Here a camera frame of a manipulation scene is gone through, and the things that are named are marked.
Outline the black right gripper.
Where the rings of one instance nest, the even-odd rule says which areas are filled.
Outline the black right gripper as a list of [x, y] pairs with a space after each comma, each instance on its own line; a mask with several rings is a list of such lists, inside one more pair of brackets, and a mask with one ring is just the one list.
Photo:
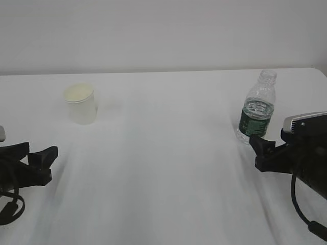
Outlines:
[[249, 143], [256, 158], [255, 167], [261, 172], [293, 174], [300, 179], [326, 178], [326, 133], [292, 134], [281, 131], [285, 144], [276, 146], [251, 135]]

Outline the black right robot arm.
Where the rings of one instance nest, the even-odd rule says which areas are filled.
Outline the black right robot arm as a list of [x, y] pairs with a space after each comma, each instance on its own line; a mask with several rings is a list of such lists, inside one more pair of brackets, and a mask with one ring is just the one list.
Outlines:
[[326, 199], [326, 134], [303, 136], [281, 131], [285, 142], [276, 142], [251, 135], [249, 143], [256, 153], [255, 167], [261, 172], [292, 174]]

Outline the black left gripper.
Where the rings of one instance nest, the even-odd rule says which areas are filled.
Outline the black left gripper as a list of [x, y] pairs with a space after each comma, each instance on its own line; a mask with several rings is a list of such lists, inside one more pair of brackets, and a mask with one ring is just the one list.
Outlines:
[[[52, 180], [50, 167], [58, 157], [58, 147], [29, 151], [28, 142], [1, 147], [1, 190], [46, 186]], [[28, 165], [21, 162], [26, 156]]]

